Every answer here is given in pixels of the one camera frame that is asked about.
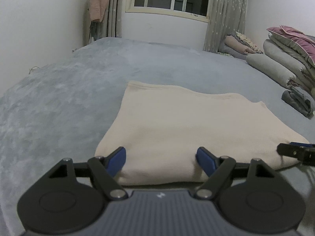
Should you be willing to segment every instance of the window sill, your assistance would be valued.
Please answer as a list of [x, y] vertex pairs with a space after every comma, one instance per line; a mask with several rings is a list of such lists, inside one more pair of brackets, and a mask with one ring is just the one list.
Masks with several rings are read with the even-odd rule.
[[126, 12], [136, 12], [136, 13], [151, 13], [151, 14], [161, 14], [161, 15], [169, 15], [181, 18], [189, 18], [193, 20], [198, 20], [202, 22], [209, 22], [205, 16], [197, 15], [194, 13], [184, 12], [184, 11], [172, 11], [169, 9], [161, 9], [161, 8], [152, 8], [152, 7], [130, 7], [126, 8]]

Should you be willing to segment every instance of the triangular cutout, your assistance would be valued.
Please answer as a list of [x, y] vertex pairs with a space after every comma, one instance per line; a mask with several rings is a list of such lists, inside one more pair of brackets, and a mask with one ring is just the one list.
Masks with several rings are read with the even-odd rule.
[[61, 165], [49, 178], [66, 177], [67, 175], [67, 165]]
[[274, 175], [261, 164], [258, 164], [256, 167], [256, 176], [274, 178]]

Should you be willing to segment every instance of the pink garment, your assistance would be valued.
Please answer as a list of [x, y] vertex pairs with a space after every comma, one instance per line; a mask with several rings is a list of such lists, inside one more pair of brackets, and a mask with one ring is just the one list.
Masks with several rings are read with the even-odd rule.
[[108, 7], [109, 0], [89, 0], [89, 2], [91, 21], [101, 22], [103, 20], [105, 10]]
[[305, 36], [304, 33], [288, 26], [270, 27], [267, 31], [275, 32], [297, 43], [308, 54], [313, 64], [315, 64], [315, 42]]

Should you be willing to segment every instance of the gray ribbed panel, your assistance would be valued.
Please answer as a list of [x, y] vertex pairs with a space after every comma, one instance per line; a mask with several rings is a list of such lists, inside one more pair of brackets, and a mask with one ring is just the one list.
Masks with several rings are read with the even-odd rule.
[[134, 191], [129, 199], [110, 203], [94, 224], [67, 236], [259, 236], [229, 224], [212, 202], [195, 200], [186, 190], [162, 191], [162, 198], [160, 193]]

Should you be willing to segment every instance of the stack of bedding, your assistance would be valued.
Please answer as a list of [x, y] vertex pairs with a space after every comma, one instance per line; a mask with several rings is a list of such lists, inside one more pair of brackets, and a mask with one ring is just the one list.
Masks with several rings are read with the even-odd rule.
[[246, 35], [234, 31], [226, 35], [218, 53], [246, 60], [248, 54], [262, 54], [262, 51]]
[[[269, 39], [264, 42], [264, 54], [249, 54], [246, 61], [252, 67], [262, 71], [282, 87], [289, 89], [282, 99], [303, 113], [313, 115], [315, 106], [315, 37], [304, 35], [292, 27], [270, 27]], [[305, 104], [295, 99], [299, 93]]]

